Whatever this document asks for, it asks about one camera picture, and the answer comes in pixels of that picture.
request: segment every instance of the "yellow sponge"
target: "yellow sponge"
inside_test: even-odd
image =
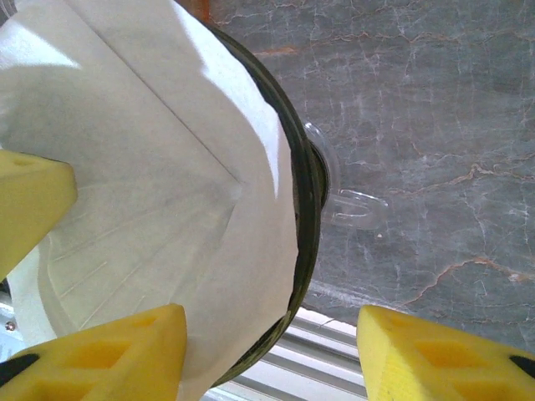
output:
[[[0,399],[175,401],[185,354],[184,309],[159,307],[15,355],[13,366],[38,359],[0,387]]]
[[[76,201],[70,165],[0,150],[0,279]]]
[[[370,401],[535,400],[535,355],[466,332],[366,306],[357,344]]]

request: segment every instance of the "white paper filter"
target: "white paper filter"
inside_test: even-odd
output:
[[[169,0],[47,0],[0,29],[0,146],[74,167],[79,200],[9,277],[29,345],[184,305],[181,400],[288,306],[290,151],[245,68]]]

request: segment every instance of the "gray marble surface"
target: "gray marble surface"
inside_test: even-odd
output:
[[[535,351],[535,2],[225,0],[385,226],[324,226],[305,307],[393,307]]]

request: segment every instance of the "black rubber tip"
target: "black rubber tip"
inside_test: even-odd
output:
[[[0,363],[0,387],[18,374],[24,372],[38,360],[39,356],[36,353],[28,353],[21,357],[9,359],[6,362]]]
[[[532,378],[535,378],[535,361],[530,358],[521,357],[518,355],[512,355],[509,357],[511,361],[517,365],[524,373],[528,374]]]

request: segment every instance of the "yellow foam block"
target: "yellow foam block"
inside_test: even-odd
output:
[[[39,360],[0,388],[10,401],[174,401],[186,315],[168,305],[22,351]]]
[[[511,360],[535,355],[466,332],[366,306],[357,344],[370,401],[535,400],[535,378]]]
[[[76,201],[70,165],[0,150],[0,279]]]

